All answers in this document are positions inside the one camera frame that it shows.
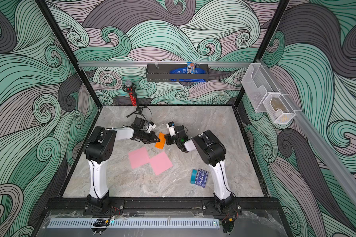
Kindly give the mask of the orange square paper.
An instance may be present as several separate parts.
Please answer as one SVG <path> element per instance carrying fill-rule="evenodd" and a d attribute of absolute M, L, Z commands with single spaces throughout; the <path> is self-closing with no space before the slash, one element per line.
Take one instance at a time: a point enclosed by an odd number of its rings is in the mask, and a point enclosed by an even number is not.
<path fill-rule="evenodd" d="M 155 148 L 163 150 L 166 144 L 165 134 L 160 132 L 158 138 L 160 139 L 160 141 L 155 144 Z"/>

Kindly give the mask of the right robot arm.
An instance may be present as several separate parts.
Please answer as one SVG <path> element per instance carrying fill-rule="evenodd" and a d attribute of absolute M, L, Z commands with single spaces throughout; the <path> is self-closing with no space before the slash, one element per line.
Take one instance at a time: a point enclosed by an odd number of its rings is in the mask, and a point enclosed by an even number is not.
<path fill-rule="evenodd" d="M 207 130 L 193 138 L 189 138 L 186 127 L 167 124 L 169 134 L 164 137 L 166 144 L 175 144 L 184 153 L 197 151 L 203 162 L 210 167 L 214 183 L 215 208 L 218 213 L 226 214 L 235 207 L 236 195 L 230 190 L 225 172 L 226 148 L 217 136 Z"/>

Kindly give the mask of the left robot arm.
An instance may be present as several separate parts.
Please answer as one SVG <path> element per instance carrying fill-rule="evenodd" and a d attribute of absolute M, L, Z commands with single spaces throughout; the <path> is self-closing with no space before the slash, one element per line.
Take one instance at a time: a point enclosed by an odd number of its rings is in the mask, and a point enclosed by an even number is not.
<path fill-rule="evenodd" d="M 95 127 L 84 146 L 84 154 L 90 167 L 90 192 L 87 196 L 87 211 L 91 213 L 106 214 L 110 211 L 109 189 L 107 185 L 107 165 L 119 140 L 132 140 L 143 144 L 160 142 L 153 129 L 154 122 L 144 127 L 146 120 L 135 118 L 130 126 L 105 128 Z"/>

